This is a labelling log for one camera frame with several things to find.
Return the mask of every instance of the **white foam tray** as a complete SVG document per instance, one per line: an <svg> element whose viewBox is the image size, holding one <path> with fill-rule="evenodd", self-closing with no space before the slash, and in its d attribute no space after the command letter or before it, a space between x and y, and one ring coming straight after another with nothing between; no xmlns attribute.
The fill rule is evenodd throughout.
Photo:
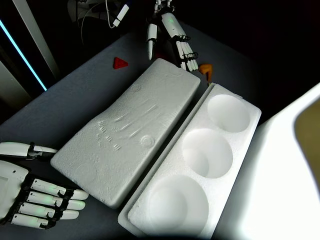
<svg viewBox="0 0 320 240"><path fill-rule="evenodd" d="M118 222L139 237L211 238L260 115L240 96L211 85L125 205Z"/></svg>
<svg viewBox="0 0 320 240"><path fill-rule="evenodd" d="M199 83L198 77L157 59L115 103L59 150L51 165L93 197L117 208Z"/></svg>

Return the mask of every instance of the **gray table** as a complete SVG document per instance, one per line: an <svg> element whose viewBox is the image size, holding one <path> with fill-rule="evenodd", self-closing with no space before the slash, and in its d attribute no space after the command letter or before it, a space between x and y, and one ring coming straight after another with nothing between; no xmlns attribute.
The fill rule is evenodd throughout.
<svg viewBox="0 0 320 240"><path fill-rule="evenodd" d="M255 91L259 74L255 65L204 33L185 24L182 27L191 36L191 47L199 53L198 63L213 64L212 80L259 106L259 93ZM114 70L114 57L126 60L129 66ZM150 64L145 36L128 33L4 122L0 126L0 141L33 141L37 145L61 148L89 120L108 108ZM201 78L201 84L180 123L207 87L205 76L199 72L193 74ZM34 174L41 177L74 186L74 183L53 169L48 162L17 163L31 168ZM100 240L130 236L118 224L119 212L119 209L110 209L90 196L86 200L85 209L76 220L61 220L49 230L7 224L0 228L0 237L2 240L26 236L35 240ZM224 217L224 221L232 217L229 214ZM228 238L228 231L223 227L218 226L216 232L219 236Z"/></svg>

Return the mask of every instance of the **white robotic hand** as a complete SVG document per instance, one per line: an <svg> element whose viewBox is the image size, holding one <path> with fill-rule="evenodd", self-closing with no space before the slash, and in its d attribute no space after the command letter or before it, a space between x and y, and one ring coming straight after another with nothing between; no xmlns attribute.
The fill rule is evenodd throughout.
<svg viewBox="0 0 320 240"><path fill-rule="evenodd" d="M2 142L0 155L23 157L27 149L28 154L24 157L29 154L31 157L33 154L39 156L40 148L50 153L55 151L23 143ZM88 196L83 190L39 179L24 167L0 160L0 225L11 222L15 225L49 229L58 220L76 219L78 211L86 206L82 200Z"/></svg>
<svg viewBox="0 0 320 240"><path fill-rule="evenodd" d="M170 42L174 49L176 58L180 67L190 72L197 70L198 64L196 58L198 53L193 52L188 41L185 31L182 29L176 17L172 14L174 8L170 6L171 0L167 0L167 6L161 3L161 0L156 0L154 7L153 23L148 27L147 42L148 42L148 56L152 59L153 48L157 41L158 26L161 24L170 36Z"/></svg>

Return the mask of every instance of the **led light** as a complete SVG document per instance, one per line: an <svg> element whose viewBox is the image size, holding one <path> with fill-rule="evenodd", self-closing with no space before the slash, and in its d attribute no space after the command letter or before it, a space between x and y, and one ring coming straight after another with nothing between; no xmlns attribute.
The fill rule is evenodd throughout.
<svg viewBox="0 0 320 240"><path fill-rule="evenodd" d="M12 45L14 46L14 48L16 49L16 51L19 53L19 55L21 56L21 58L23 59L23 61L25 62L25 64L28 66L28 68L30 69L30 71L32 72L32 74L34 75L34 77L38 80L38 82L40 83L41 87L47 91L47 88L45 87L45 85L42 83L42 81L40 80L40 78L38 77L38 75L36 74L36 72L34 71L34 69L32 68L32 66L30 65L30 63L28 62L28 60L26 59L26 57L24 56L24 54L21 52L21 50L19 49L18 45L16 44L16 42L14 41L14 39L12 38L12 36L10 35L10 33L8 32L8 30L6 29L5 25L2 23L2 21L0 20L0 26L2 28L2 30L4 31L4 33L6 34L6 36L8 37L8 39L10 40L10 42L12 43Z"/></svg>

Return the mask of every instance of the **circular hole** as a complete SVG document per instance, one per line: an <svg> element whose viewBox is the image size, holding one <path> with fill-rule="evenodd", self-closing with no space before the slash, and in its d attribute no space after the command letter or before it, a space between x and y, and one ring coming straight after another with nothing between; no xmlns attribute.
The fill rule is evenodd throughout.
<svg viewBox="0 0 320 240"><path fill-rule="evenodd" d="M175 175L161 180L148 199L150 229L154 235L197 236L208 220L205 192L196 181Z"/></svg>
<svg viewBox="0 0 320 240"><path fill-rule="evenodd" d="M219 128L238 133L245 130L250 123L250 116L246 106L234 96L216 95L208 103L210 119Z"/></svg>
<svg viewBox="0 0 320 240"><path fill-rule="evenodd" d="M225 175L233 163L227 140L208 128L189 132L183 139L182 154L193 171L210 179Z"/></svg>

